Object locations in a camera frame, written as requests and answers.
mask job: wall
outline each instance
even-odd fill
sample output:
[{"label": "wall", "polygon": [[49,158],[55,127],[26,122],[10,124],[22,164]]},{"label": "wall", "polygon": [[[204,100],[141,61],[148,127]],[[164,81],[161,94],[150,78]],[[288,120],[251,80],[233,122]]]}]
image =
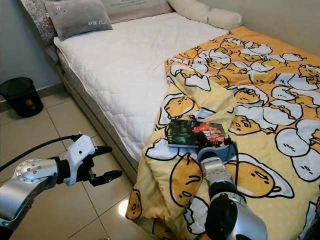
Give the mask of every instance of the wall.
[{"label": "wall", "polygon": [[199,0],[238,12],[247,28],[320,56],[319,0]]},{"label": "wall", "polygon": [[33,80],[37,90],[61,83],[43,51],[40,35],[19,0],[1,0],[0,83],[17,77]]}]

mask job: blanket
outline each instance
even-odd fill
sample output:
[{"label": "blanket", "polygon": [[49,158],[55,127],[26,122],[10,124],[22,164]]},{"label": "blanket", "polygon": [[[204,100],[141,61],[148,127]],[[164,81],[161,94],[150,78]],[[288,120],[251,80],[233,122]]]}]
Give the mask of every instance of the blanket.
[{"label": "blanket", "polygon": [[[170,84],[126,217],[162,240],[208,238],[196,150],[168,147],[166,132],[171,119],[213,122],[237,142],[237,189],[268,238],[297,239],[319,211],[320,58],[242,26],[164,64]],[[225,165],[235,177],[236,157]]]}]

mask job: trash can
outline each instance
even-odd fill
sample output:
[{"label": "trash can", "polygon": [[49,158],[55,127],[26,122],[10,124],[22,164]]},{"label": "trash can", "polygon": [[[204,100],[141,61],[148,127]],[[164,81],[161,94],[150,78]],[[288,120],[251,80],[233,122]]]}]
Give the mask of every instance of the trash can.
[{"label": "trash can", "polygon": [[0,85],[0,94],[23,118],[32,117],[44,108],[30,78],[17,77]]}]

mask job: white bedsheet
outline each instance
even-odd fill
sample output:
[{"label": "white bedsheet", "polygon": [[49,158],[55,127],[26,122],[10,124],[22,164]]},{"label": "white bedsheet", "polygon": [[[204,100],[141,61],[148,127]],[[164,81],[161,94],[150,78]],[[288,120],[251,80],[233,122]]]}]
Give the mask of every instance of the white bedsheet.
[{"label": "white bedsheet", "polygon": [[167,13],[55,45],[137,161],[168,88],[164,60],[228,31]]}]

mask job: tile floor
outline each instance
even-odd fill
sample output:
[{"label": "tile floor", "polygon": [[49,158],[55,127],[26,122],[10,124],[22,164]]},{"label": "tile floor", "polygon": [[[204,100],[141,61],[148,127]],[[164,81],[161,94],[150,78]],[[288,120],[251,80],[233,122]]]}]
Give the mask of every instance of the tile floor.
[{"label": "tile floor", "polygon": [[[81,132],[97,145],[105,143],[67,92],[42,99],[44,109],[36,116],[20,118],[14,110],[0,113],[0,165],[48,140]],[[63,157],[69,140],[39,149],[22,160]],[[94,159],[97,175],[121,170],[112,153]],[[0,185],[16,165],[0,173]],[[151,240],[141,228],[127,220],[129,194],[133,184],[123,174],[112,182],[93,187],[88,182],[65,184],[38,195],[12,240]]]}]

